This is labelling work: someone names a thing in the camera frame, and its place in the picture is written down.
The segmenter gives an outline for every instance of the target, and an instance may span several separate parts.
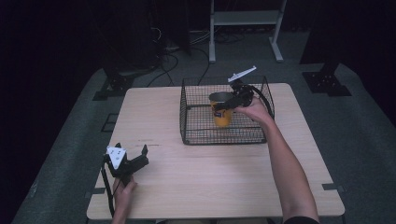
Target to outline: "human hand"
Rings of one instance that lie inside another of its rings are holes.
[[[252,102],[249,106],[239,106],[233,111],[245,114],[254,121],[259,122],[261,126],[266,124],[268,121],[273,120],[269,115],[265,105],[257,97],[253,97]]]
[[[137,183],[134,182],[134,177],[131,175],[131,181],[124,186],[119,178],[116,178],[113,183],[114,199],[116,201],[116,209],[112,224],[125,223],[126,218],[131,211],[132,191],[136,188]]]

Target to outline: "right hand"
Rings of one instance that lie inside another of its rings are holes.
[[[254,121],[259,122],[260,124],[264,124],[265,121],[267,121],[268,119],[272,119],[265,105],[259,98],[255,96],[253,96],[252,102],[249,106],[238,106],[233,111],[243,113]]]

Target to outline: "gray floor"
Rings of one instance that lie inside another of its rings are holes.
[[[270,83],[289,83],[329,172],[337,186],[346,191],[341,198],[346,207],[346,223],[392,223],[396,219],[396,130],[359,77],[340,65],[336,75],[352,96],[329,97],[313,94],[302,72],[318,71],[321,64],[300,65],[308,33],[280,34],[278,44],[285,62],[277,63],[268,44],[269,34],[246,35],[231,45],[217,45],[217,62],[206,77],[230,77],[257,66],[254,72],[265,75]],[[207,52],[207,44],[195,46]],[[177,67],[169,72],[173,83],[184,77],[199,77],[207,67],[207,58],[199,50],[189,56],[176,52]],[[164,67],[176,60],[165,57]],[[134,87],[146,87],[162,71],[139,77]],[[103,153],[111,133],[101,132],[109,113],[118,113],[122,97],[106,101],[92,98],[105,82],[103,70],[92,75],[62,128],[46,162],[37,176],[35,194],[28,195],[13,223],[86,223],[90,192],[95,185]],[[168,86],[162,76],[150,86]],[[130,223],[152,223],[136,220]],[[322,223],[342,223],[340,217],[323,217]],[[109,221],[88,220],[88,223]]]

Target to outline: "shelf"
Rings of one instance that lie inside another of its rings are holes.
[[[216,11],[214,25],[276,24],[278,10],[268,11]]]

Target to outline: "black device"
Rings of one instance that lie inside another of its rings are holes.
[[[127,154],[125,153],[125,149],[121,148],[120,143],[117,143],[114,148],[118,150],[111,150],[111,152],[103,156],[101,169],[102,177],[105,182],[108,206],[111,216],[114,216],[113,193],[111,192],[111,188],[108,183],[105,164],[107,164],[111,175],[113,177],[119,178],[124,186],[128,185],[128,183],[131,181],[132,174],[149,164],[149,159],[147,158],[149,150],[146,145],[143,146],[142,154],[140,156],[137,156],[136,158],[129,161],[127,159]]]
[[[240,78],[237,78],[230,84],[231,88],[233,88],[232,94],[233,98],[230,100],[224,102],[224,103],[218,103],[214,105],[215,110],[221,110],[221,109],[234,109],[237,108],[238,106],[249,106],[253,100],[254,92],[257,92],[259,94],[260,99],[264,102],[265,106],[267,107],[268,113],[272,118],[275,117],[274,110],[270,106],[270,103],[268,100],[265,98],[265,96],[262,94],[262,92],[257,89],[254,86],[245,84],[242,82]]]

